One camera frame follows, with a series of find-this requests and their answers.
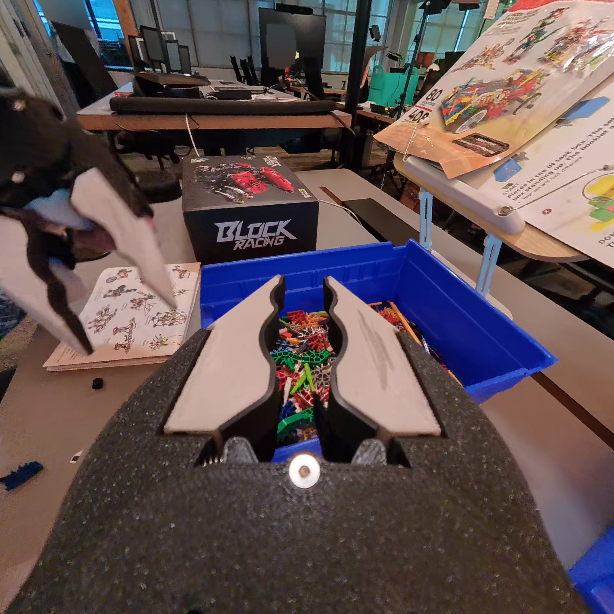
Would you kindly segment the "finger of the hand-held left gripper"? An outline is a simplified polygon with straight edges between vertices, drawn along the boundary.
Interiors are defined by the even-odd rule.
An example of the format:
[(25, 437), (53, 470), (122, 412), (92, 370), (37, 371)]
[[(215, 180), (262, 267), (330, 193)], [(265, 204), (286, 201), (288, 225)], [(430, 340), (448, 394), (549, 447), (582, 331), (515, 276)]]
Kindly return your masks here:
[(100, 170), (92, 168), (76, 178), (71, 204), (82, 217), (111, 235), (116, 250), (138, 268), (144, 284), (170, 307), (176, 307), (173, 284), (154, 229), (129, 209)]
[(59, 341), (84, 356), (93, 346), (73, 303), (85, 298), (81, 279), (50, 255), (50, 236), (33, 224), (1, 216), (1, 289)]

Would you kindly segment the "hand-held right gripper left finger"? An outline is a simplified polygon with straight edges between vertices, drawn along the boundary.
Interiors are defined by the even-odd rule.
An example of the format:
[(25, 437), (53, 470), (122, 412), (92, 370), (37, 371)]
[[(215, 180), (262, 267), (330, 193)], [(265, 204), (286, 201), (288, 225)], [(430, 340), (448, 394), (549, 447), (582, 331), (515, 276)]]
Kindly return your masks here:
[(164, 425), (165, 434), (262, 438), (277, 425), (276, 366), (286, 280), (273, 276), (205, 329), (206, 339)]

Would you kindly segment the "paper sheet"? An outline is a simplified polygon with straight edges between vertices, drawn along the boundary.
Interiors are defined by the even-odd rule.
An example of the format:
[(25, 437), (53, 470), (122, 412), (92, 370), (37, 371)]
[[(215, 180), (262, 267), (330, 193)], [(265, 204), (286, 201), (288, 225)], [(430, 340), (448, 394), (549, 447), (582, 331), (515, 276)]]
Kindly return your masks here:
[(137, 268), (104, 270), (79, 316), (94, 353), (81, 355), (62, 342), (43, 364), (46, 371), (161, 364), (172, 356), (188, 338), (201, 263), (166, 268), (175, 308), (143, 282)]

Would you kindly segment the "small blue toy piece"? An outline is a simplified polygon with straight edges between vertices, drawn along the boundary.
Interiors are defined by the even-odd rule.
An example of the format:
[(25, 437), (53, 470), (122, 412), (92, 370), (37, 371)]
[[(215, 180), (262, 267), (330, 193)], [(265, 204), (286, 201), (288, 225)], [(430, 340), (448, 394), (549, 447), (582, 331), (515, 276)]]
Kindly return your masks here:
[(40, 462), (27, 462), (11, 471), (8, 475), (1, 477), (1, 486), (4, 487), (7, 492), (12, 491), (34, 478), (43, 470), (44, 466)]

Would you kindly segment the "person's left hand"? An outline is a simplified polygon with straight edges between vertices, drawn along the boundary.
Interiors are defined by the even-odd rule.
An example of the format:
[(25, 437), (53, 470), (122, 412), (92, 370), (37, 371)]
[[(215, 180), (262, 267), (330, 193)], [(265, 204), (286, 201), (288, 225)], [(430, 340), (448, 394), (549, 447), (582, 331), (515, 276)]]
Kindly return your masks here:
[(112, 236), (100, 226), (96, 226), (94, 230), (80, 230), (68, 226), (51, 225), (48, 231), (60, 237), (75, 257), (84, 251), (107, 253), (117, 250)]

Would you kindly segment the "pile of colourful toy pieces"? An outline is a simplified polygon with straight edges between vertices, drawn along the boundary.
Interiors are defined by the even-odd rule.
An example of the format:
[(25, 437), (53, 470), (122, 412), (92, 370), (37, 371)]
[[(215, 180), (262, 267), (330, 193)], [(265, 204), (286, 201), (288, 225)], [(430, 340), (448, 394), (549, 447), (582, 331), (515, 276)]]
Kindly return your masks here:
[(271, 357), (281, 395), (277, 448), (317, 438), (314, 406), (328, 407), (332, 367), (336, 361), (329, 339), (327, 311), (291, 311), (279, 319)]

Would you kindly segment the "wooden office desk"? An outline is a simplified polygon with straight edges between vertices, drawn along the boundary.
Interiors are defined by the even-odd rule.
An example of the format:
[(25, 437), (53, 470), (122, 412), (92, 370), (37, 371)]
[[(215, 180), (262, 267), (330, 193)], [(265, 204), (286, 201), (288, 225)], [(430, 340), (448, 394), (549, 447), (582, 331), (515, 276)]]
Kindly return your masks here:
[(133, 98), (133, 83), (81, 109), (76, 117), (90, 132), (184, 130), (281, 130), (350, 128), (352, 116), (335, 103), (309, 102), (293, 96), (250, 101), (179, 99), (178, 109), (161, 110), (155, 98)]

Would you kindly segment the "black box with red print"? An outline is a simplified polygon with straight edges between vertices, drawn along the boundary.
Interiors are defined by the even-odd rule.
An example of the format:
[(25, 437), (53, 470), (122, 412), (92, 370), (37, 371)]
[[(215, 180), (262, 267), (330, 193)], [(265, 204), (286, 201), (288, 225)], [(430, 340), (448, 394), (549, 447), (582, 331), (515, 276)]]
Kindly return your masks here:
[(182, 212), (202, 265), (317, 246), (318, 198), (274, 156), (188, 155), (182, 162)]

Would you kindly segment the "black flat tablet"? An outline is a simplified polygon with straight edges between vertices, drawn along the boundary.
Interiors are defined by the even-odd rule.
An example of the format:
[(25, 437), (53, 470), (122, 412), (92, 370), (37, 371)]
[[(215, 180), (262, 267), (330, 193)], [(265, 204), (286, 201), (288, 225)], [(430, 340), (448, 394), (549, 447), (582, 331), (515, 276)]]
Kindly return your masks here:
[(379, 242), (400, 247), (410, 240), (419, 241), (418, 230), (371, 198), (342, 201), (342, 205), (353, 212)]

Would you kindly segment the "tilted board stand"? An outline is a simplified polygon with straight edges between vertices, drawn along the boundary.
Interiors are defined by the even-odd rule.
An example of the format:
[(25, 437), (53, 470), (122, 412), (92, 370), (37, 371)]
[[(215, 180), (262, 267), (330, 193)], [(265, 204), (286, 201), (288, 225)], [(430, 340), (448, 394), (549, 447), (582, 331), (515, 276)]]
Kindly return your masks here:
[(502, 244), (510, 246), (524, 257), (541, 262), (572, 263), (587, 260), (587, 256), (557, 240), (538, 228), (527, 224), (519, 214), (504, 221), (496, 213), (500, 203), (493, 196), (470, 187), (446, 175), (425, 160), (397, 152), (394, 157), (396, 171), (419, 186), (420, 240), (427, 250), (432, 247), (431, 226), (434, 198), (455, 212), (471, 220), (486, 233), (476, 291), (482, 296), (489, 293)]

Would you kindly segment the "black computer monitor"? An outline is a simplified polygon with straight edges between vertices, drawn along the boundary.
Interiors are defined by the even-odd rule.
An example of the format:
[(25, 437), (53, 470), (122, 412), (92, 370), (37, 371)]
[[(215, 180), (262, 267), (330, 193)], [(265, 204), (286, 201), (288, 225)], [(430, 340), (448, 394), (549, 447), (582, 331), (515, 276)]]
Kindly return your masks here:
[(324, 65), (326, 24), (325, 15), (260, 7), (258, 26), (262, 69), (320, 71)]

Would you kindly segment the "white instruction sheet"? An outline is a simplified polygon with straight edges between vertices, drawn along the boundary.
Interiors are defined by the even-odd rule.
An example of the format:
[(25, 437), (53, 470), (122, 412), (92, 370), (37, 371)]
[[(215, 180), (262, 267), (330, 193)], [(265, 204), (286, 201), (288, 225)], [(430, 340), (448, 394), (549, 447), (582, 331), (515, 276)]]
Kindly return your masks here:
[(613, 267), (613, 84), (597, 88), (484, 188), (526, 223)]

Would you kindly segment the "black metal pole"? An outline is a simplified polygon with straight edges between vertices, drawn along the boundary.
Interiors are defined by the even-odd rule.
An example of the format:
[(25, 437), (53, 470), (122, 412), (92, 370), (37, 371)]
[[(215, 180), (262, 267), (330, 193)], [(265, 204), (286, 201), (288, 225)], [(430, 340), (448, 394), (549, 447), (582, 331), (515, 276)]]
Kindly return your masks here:
[(361, 88), (364, 70), (364, 60), (372, 1), (357, 1), (354, 33), (349, 63), (348, 84), (346, 89), (346, 102), (344, 111), (350, 115), (349, 128), (344, 130), (340, 149), (340, 161), (344, 168), (350, 169), (354, 156), (355, 122), (358, 107), (359, 91)]

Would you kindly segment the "empty blue plastic bin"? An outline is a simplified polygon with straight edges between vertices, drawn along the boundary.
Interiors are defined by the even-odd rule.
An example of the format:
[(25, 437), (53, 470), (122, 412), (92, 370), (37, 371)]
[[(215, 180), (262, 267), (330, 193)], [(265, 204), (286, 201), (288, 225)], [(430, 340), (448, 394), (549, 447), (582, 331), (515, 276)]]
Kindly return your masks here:
[(613, 526), (568, 571), (593, 613), (613, 613)]

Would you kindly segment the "colourful toy package bag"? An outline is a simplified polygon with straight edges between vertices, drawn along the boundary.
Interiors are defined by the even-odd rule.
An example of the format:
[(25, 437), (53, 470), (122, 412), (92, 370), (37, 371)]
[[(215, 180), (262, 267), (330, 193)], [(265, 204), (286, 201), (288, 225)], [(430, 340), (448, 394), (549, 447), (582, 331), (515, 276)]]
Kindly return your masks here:
[(375, 139), (452, 179), (510, 155), (613, 73), (613, 1), (517, 1)]

